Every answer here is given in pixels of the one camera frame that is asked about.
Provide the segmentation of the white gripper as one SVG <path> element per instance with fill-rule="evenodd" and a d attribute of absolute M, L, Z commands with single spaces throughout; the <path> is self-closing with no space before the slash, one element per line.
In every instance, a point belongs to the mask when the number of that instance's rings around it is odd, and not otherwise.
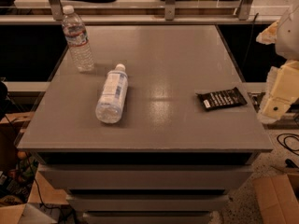
<path fill-rule="evenodd" d="M 276 43 L 276 53 L 288 59 L 280 68 L 271 67 L 257 115 L 261 123 L 272 124 L 299 99 L 299 62 L 293 61 L 299 60 L 299 4 L 293 3 L 279 21 L 257 35 L 256 41 Z"/>

